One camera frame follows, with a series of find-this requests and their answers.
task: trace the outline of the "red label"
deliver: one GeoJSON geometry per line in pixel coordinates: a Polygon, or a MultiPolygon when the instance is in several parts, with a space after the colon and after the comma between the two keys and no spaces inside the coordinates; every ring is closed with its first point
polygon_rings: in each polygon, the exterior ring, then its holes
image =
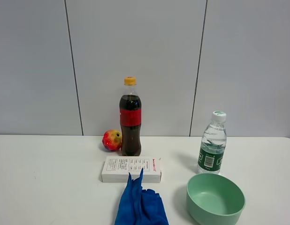
{"type": "Polygon", "coordinates": [[[125,110],[120,109],[120,124],[133,127],[141,124],[141,109],[125,110]]]}

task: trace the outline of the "white table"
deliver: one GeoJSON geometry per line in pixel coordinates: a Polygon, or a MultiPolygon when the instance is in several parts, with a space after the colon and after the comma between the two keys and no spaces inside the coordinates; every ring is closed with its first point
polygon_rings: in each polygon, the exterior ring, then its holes
{"type": "MultiPolygon", "coordinates": [[[[142,137],[162,158],[159,192],[171,225],[195,222],[185,207],[199,137],[142,137]]],[[[112,225],[126,184],[101,183],[101,137],[0,135],[0,225],[112,225]]],[[[244,192],[238,225],[290,225],[290,139],[230,137],[221,173],[244,192]]]]}

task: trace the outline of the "green label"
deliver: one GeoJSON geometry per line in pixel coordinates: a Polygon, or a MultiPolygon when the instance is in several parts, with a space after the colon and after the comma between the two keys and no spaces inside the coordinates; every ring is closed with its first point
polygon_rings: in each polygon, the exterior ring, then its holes
{"type": "Polygon", "coordinates": [[[220,170],[223,154],[224,152],[221,154],[212,154],[200,148],[198,165],[208,171],[220,170]]]}

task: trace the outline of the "clear water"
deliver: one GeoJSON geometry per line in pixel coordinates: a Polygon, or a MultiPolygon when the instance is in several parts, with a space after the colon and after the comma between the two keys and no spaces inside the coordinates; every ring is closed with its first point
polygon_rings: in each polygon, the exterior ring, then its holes
{"type": "MultiPolygon", "coordinates": [[[[222,154],[226,147],[226,131],[224,123],[212,121],[206,128],[201,139],[201,146],[204,151],[212,154],[222,154]]],[[[198,166],[198,173],[216,173],[220,170],[208,171],[198,166]]]]}

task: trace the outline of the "white box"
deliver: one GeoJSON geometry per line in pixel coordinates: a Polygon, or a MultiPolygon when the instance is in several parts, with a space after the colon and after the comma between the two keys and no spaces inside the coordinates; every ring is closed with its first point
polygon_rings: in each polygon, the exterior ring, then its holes
{"type": "Polygon", "coordinates": [[[140,176],[143,168],[143,183],[160,183],[162,172],[160,158],[108,156],[101,173],[102,182],[126,183],[128,174],[133,179],[140,176]]]}

